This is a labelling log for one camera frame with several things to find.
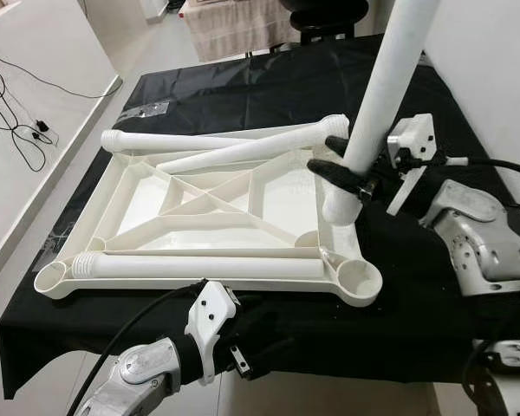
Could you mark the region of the white plastic table top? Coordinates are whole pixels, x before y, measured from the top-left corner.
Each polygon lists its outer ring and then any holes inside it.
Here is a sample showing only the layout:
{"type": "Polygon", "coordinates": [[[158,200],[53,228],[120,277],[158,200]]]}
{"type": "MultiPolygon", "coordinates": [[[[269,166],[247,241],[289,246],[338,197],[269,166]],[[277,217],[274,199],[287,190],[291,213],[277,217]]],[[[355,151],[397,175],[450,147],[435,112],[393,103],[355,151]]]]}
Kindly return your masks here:
{"type": "Polygon", "coordinates": [[[35,291],[61,300],[84,289],[166,290],[201,281],[77,280],[71,262],[83,253],[319,258],[326,265],[320,280],[209,281],[252,292],[330,293],[355,308],[375,301],[382,276],[361,254],[355,228],[322,217],[323,183],[305,166],[320,146],[189,172],[157,169],[197,153],[109,152],[65,244],[36,273],[35,291]]]}

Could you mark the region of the black tablecloth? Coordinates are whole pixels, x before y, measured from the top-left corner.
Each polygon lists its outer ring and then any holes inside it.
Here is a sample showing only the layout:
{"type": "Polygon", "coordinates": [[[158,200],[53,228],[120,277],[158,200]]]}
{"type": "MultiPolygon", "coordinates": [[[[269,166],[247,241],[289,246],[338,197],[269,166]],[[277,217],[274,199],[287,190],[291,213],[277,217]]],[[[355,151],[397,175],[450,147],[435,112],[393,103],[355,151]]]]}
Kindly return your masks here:
{"type": "MultiPolygon", "coordinates": [[[[381,36],[324,41],[232,61],[146,73],[125,108],[169,101],[160,116],[122,121],[141,133],[221,133],[291,126],[321,116],[354,115],[366,91],[381,36]]],[[[366,308],[320,293],[260,292],[275,329],[295,340],[277,371],[399,383],[455,383],[474,338],[493,336],[514,295],[465,296],[442,239],[411,219],[368,206],[356,222],[382,291],[366,308]]],[[[62,300],[35,291],[26,272],[0,314],[3,396],[55,358],[98,354],[126,322],[118,348],[178,333],[192,298],[161,290],[78,290],[62,300]]]]}

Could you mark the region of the beige towel cloth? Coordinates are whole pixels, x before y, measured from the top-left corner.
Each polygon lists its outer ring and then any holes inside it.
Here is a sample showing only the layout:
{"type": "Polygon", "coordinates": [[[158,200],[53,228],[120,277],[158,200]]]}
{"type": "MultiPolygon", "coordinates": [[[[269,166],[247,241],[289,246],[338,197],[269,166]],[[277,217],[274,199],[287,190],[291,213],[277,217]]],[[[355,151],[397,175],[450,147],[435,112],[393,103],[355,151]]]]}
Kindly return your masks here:
{"type": "Polygon", "coordinates": [[[300,41],[279,0],[185,0],[178,16],[201,62],[300,41]]]}

